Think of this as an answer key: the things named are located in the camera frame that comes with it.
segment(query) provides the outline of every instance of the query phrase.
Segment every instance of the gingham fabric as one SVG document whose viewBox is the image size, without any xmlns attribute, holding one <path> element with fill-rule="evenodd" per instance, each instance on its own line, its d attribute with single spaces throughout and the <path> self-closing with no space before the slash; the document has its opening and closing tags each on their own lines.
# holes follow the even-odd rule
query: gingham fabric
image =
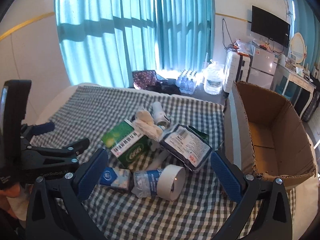
<svg viewBox="0 0 320 240">
<path fill-rule="evenodd" d="M 124 119 L 131 119 L 139 106 L 151 110 L 151 104 L 160 101 L 172 123 L 192 125 L 208 134 L 213 149 L 223 140 L 223 106 L 210 102 L 152 96 L 102 87 L 79 87 L 69 101 L 50 120 L 55 130 L 33 140 L 36 146 L 63 147 L 83 137 L 90 139 L 89 148 L 80 155 L 79 162 L 89 160 L 102 146 L 102 135 Z M 130 166 L 133 171 L 144 170 L 155 153 L 141 156 Z M 162 165 L 183 166 L 173 156 Z M 120 163 L 109 153 L 110 167 Z M 236 204 L 222 193 L 222 187 L 210 162 L 197 174 L 187 171 L 180 197 L 173 202 L 159 197 L 139 199 L 132 193 L 123 193 L 97 185 L 90 198 L 83 202 L 88 214 L 108 239 L 211 239 L 226 221 Z M 289 194 L 294 215 L 295 190 Z M 252 215 L 240 237 L 248 234 L 257 215 L 257 201 Z"/>
</svg>

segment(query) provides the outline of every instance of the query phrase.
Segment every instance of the curtain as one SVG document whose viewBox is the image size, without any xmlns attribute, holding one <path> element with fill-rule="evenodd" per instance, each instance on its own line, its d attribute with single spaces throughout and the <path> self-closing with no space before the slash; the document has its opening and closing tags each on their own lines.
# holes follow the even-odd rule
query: curtain
<svg viewBox="0 0 320 240">
<path fill-rule="evenodd" d="M 296 18 L 294 32 L 301 33 L 307 46 L 307 58 L 309 70 L 312 73 L 314 63 L 318 63 L 320 56 L 320 23 L 306 0 L 293 0 Z"/>
<path fill-rule="evenodd" d="M 156 40 L 161 44 L 159 65 L 162 69 L 202 70 L 212 50 L 212 1 L 156 0 Z"/>
<path fill-rule="evenodd" d="M 132 71 L 156 69 L 154 0 L 55 0 L 71 84 L 132 87 Z"/>
</svg>

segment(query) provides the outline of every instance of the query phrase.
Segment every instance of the pack of water bottles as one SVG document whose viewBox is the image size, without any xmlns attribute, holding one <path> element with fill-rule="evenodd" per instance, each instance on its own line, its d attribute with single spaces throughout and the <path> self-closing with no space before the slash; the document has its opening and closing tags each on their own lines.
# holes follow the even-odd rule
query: pack of water bottles
<svg viewBox="0 0 320 240">
<path fill-rule="evenodd" d="M 176 81 L 176 86 L 180 89 L 181 93 L 192 95 L 196 89 L 196 71 L 184 70 Z"/>
</svg>

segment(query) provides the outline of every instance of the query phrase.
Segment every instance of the metal screw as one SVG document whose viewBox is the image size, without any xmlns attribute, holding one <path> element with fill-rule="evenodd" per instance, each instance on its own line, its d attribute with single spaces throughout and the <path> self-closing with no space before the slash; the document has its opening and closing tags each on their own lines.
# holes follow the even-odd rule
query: metal screw
<svg viewBox="0 0 320 240">
<path fill-rule="evenodd" d="M 71 178 L 73 177 L 73 173 L 68 172 L 66 175 L 64 175 L 64 177 L 65 177 L 66 179 L 71 179 Z"/>
<path fill-rule="evenodd" d="M 39 176 L 38 178 L 36 178 L 36 182 L 40 183 L 41 181 L 43 181 L 43 177 Z"/>
<path fill-rule="evenodd" d="M 282 179 L 280 179 L 280 178 L 276 178 L 276 183 L 278 183 L 278 184 L 282 184 Z"/>
<path fill-rule="evenodd" d="M 252 174 L 247 174 L 247 175 L 245 176 L 245 178 L 246 178 L 247 180 L 254 180 L 254 176 L 253 176 Z"/>
</svg>

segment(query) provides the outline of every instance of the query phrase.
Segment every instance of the television screen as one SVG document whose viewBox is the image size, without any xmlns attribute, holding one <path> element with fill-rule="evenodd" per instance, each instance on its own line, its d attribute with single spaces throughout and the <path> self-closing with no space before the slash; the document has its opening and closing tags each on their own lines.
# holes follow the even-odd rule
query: television screen
<svg viewBox="0 0 320 240">
<path fill-rule="evenodd" d="M 290 25 L 279 17 L 255 6 L 252 6 L 251 31 L 286 48 L 289 46 Z"/>
<path fill-rule="evenodd" d="M 7 98 L 8 87 L 3 87 L 1 94 L 1 102 L 0 102 L 0 130 L 1 134 L 3 134 L 3 122 L 4 122 L 4 106 L 5 100 Z"/>
</svg>

